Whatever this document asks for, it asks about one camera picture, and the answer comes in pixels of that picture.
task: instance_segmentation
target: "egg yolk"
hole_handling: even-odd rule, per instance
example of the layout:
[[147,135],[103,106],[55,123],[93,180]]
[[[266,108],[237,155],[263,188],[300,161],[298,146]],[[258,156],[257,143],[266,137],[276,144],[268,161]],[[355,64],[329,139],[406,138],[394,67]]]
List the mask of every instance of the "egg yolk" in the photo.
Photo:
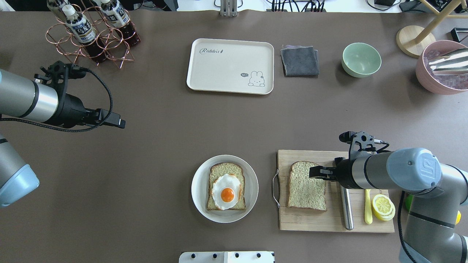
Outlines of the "egg yolk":
[[234,199],[234,190],[231,188],[224,188],[221,191],[221,199],[226,203],[231,202]]

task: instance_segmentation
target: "green object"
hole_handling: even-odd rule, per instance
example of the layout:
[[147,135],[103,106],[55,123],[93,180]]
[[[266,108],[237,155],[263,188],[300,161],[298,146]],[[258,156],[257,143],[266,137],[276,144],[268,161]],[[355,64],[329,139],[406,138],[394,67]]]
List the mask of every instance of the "green object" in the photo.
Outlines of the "green object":
[[408,211],[410,210],[411,202],[413,202],[413,195],[408,195],[405,199],[405,207]]
[[341,65],[353,77],[368,77],[376,73],[381,64],[379,52],[366,43],[352,43],[343,50]]

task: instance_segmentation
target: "gray cloth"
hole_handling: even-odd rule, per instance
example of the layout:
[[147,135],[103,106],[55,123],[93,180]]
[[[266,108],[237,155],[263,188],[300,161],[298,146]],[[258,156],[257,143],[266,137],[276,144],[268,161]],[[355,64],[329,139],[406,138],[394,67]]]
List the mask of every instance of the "gray cloth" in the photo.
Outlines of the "gray cloth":
[[312,46],[290,46],[281,50],[286,76],[318,75],[318,51]]

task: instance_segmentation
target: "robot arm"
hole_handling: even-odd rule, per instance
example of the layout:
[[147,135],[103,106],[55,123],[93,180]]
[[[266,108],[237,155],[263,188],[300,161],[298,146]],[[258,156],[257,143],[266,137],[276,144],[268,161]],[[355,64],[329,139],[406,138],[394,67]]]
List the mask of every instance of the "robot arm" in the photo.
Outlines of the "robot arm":
[[0,114],[63,128],[96,124],[125,128],[125,121],[112,109],[86,109],[79,98],[66,93],[68,79],[92,71],[61,61],[41,70],[45,76],[36,74],[31,81],[0,69]]
[[[0,121],[21,121],[70,132],[89,131],[100,125],[125,128],[125,121],[119,114],[112,112],[110,91],[94,72],[61,61],[57,61],[48,69],[41,69],[45,76],[36,74],[35,81],[0,69],[0,117],[2,114],[17,117],[0,118]],[[86,72],[97,77],[108,91],[109,111],[86,109],[79,98],[66,93],[68,79],[83,78]],[[91,127],[82,130],[62,129],[72,128],[75,125]],[[39,180],[31,167],[0,134],[0,208],[17,201],[38,186]]]
[[[454,233],[460,205],[467,203],[468,173],[441,164],[424,148],[394,152],[377,150],[384,143],[365,132],[346,132],[340,140],[350,144],[349,159],[336,167],[313,167],[311,178],[338,181],[348,189],[394,189],[414,195],[403,242],[419,263],[467,260],[467,240]],[[412,262],[406,252],[401,262]]]

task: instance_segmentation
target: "egg white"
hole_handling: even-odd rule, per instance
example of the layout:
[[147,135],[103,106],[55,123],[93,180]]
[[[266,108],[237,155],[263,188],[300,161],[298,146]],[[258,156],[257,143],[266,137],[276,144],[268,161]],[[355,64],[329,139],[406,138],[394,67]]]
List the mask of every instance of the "egg white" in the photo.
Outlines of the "egg white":
[[[221,198],[221,192],[224,188],[231,188],[234,191],[234,199],[231,202],[224,202]],[[237,204],[240,199],[241,182],[234,174],[225,174],[213,183],[211,195],[215,206],[220,210],[229,209]]]

